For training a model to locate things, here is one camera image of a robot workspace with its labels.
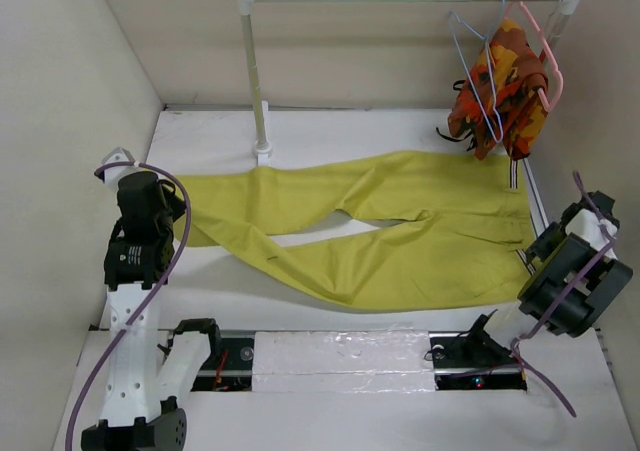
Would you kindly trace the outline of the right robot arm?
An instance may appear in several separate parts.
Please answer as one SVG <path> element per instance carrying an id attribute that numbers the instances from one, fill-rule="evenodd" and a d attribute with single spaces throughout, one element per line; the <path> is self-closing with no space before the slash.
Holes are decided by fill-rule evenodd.
<path id="1" fill-rule="evenodd" d="M 614 252 L 620 222 L 615 200 L 601 191 L 583 192 L 525 251 L 541 260 L 520 291 L 515 308 L 480 316 L 456 346 L 473 368 L 515 361 L 512 348 L 546 329 L 582 335 L 633 277 Z"/>

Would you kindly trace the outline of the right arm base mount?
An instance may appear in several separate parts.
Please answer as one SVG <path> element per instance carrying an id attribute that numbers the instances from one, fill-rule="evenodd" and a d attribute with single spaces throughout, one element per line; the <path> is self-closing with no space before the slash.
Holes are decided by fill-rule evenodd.
<path id="1" fill-rule="evenodd" d="M 528 389 L 511 352 L 468 332 L 429 334 L 424 360 L 434 371 L 437 391 L 502 391 Z"/>

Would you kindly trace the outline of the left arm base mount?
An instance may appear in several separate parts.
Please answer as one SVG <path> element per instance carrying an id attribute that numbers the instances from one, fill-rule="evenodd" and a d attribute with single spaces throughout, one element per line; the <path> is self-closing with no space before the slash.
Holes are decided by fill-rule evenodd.
<path id="1" fill-rule="evenodd" d="M 255 334 L 222 333 L 221 353 L 206 361 L 199 370 L 194 392 L 243 392 L 252 389 Z"/>

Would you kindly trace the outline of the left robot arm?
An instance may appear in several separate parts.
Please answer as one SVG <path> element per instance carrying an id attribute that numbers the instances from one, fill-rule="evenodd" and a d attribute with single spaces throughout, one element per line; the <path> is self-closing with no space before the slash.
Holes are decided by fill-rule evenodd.
<path id="1" fill-rule="evenodd" d="M 181 256 L 174 223 L 191 217 L 186 190 L 151 168 L 117 182 L 121 216 L 109 238 L 104 281 L 111 341 L 83 385 L 82 402 L 101 368 L 108 369 L 96 424 L 82 432 L 84 450 L 181 450 L 184 404 L 201 367 L 222 358 L 212 318 L 183 320 L 166 347 L 159 343 L 159 293 Z"/>

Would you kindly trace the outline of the yellow-green trousers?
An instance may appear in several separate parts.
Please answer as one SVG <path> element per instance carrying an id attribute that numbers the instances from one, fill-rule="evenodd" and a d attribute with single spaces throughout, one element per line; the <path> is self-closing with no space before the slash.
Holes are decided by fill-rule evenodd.
<path id="1" fill-rule="evenodd" d="M 408 311 L 515 299 L 534 238 L 504 155 L 398 151 L 304 169 L 185 175 L 192 247 L 309 296 Z"/>

